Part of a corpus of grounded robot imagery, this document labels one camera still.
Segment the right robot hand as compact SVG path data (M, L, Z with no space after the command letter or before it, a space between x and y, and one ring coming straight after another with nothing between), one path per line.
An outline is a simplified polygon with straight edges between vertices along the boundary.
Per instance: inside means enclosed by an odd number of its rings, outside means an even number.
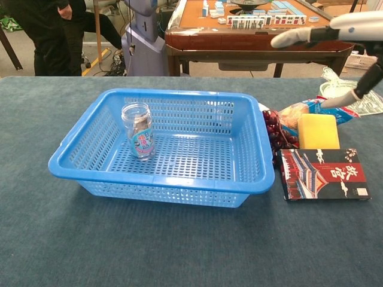
M284 48L297 43L314 45L332 40L362 45L367 54L377 60L359 79L356 88L342 96L326 99L321 103L323 109L352 105L382 81L382 11L343 14L331 19L326 27L290 29L270 42L273 48Z

